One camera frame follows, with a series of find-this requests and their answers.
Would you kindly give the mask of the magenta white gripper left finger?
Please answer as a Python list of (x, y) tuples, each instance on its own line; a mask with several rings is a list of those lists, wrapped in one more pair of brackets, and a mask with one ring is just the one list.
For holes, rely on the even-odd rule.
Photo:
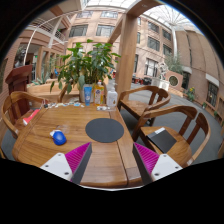
[(79, 185), (91, 154), (92, 143), (89, 142), (66, 154), (55, 154), (41, 169)]

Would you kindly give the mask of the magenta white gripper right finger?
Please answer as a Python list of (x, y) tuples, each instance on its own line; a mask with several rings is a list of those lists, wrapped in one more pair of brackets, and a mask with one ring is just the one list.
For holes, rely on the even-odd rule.
[(132, 152), (144, 185), (182, 169), (168, 154), (159, 155), (138, 143), (133, 143)]

